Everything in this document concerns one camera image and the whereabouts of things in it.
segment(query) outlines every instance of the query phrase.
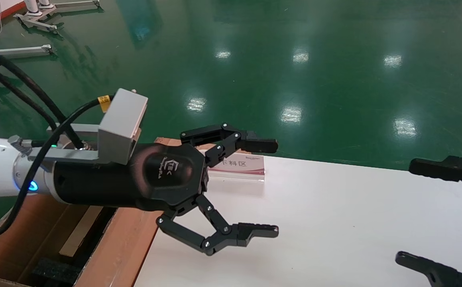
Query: gripper logo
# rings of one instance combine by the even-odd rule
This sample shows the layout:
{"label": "gripper logo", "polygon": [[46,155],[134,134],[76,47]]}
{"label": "gripper logo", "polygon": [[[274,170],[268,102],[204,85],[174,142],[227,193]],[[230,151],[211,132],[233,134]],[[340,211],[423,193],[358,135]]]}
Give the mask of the gripper logo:
{"label": "gripper logo", "polygon": [[167,171],[166,175],[172,175],[173,171],[178,170],[179,162],[176,160],[167,160],[167,156],[163,157],[162,162],[160,162],[160,167],[158,168],[158,178],[162,178],[164,171]]}

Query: brown cardboard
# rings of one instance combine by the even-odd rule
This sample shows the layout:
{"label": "brown cardboard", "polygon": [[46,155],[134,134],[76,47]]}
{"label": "brown cardboard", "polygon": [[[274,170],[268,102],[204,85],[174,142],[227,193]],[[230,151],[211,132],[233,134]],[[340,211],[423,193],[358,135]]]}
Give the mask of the brown cardboard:
{"label": "brown cardboard", "polygon": [[75,255],[85,236],[89,232],[89,229],[91,229],[92,224],[96,218],[98,218],[98,215],[100,215],[102,208],[103,207],[101,206],[90,206],[87,211],[85,211],[84,216],[59,251],[60,255],[68,257],[73,257]]}
{"label": "brown cardboard", "polygon": [[39,258],[55,259],[86,210],[86,205],[66,205],[48,195],[28,196],[0,236],[0,286],[7,286],[3,280],[25,283]]}

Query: wooden plank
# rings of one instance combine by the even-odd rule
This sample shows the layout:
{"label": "wooden plank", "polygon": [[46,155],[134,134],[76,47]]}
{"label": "wooden plank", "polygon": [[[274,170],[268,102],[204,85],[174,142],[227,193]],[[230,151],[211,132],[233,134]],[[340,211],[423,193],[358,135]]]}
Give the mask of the wooden plank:
{"label": "wooden plank", "polygon": [[102,206],[90,206],[87,209],[84,216],[59,251],[60,255],[68,257],[73,257],[75,255],[85,236],[87,236],[89,229],[91,229],[92,224],[96,218],[98,218],[102,208]]}

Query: metal stand base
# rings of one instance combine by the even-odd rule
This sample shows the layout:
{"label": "metal stand base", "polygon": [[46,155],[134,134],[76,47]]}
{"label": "metal stand base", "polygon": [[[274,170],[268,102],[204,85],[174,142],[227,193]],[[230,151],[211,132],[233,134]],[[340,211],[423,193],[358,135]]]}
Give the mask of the metal stand base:
{"label": "metal stand base", "polygon": [[0,49],[0,55],[6,56],[7,58],[43,56],[43,55],[50,55],[53,53],[54,53],[54,50],[52,49],[52,46],[50,45],[43,45],[40,47]]}
{"label": "metal stand base", "polygon": [[88,10],[88,9],[98,9],[100,7],[100,0],[88,0],[88,1],[79,1],[79,2],[66,2],[66,3],[57,3],[53,4],[54,7],[50,9],[41,9],[40,11],[43,13],[41,16],[28,16],[15,14],[13,17],[20,22],[20,24],[27,26],[28,28],[32,26],[36,26],[38,29],[43,31],[49,31],[54,35],[58,34],[57,26],[50,25],[42,22],[45,20],[49,15],[55,13],[63,13],[63,12],[71,12],[71,11],[81,11],[81,10]]}

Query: robotic arm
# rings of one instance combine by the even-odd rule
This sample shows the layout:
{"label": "robotic arm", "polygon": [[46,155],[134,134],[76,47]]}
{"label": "robotic arm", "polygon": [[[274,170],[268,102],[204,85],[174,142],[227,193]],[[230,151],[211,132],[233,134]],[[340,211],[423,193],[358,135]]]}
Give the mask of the robotic arm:
{"label": "robotic arm", "polygon": [[[276,140],[262,140],[251,131],[223,124],[182,132],[182,145],[177,147],[136,143],[146,106],[147,98],[119,89],[100,125],[72,124],[80,136],[96,137],[97,143],[86,142],[83,149],[74,149],[70,140],[61,136],[45,155],[29,192],[51,194],[70,204],[162,210],[163,215],[156,220],[160,229],[208,256],[226,246],[246,247],[255,236],[278,236],[277,226],[227,223],[204,196],[209,167],[238,149],[275,153]],[[211,142],[220,143],[205,155],[196,149]],[[8,143],[13,148],[3,152],[1,146],[5,144],[0,142],[0,180],[11,174],[20,187],[40,148],[19,136],[12,136]],[[12,192],[8,188],[2,194]],[[209,238],[173,221],[195,207],[216,229]]]}

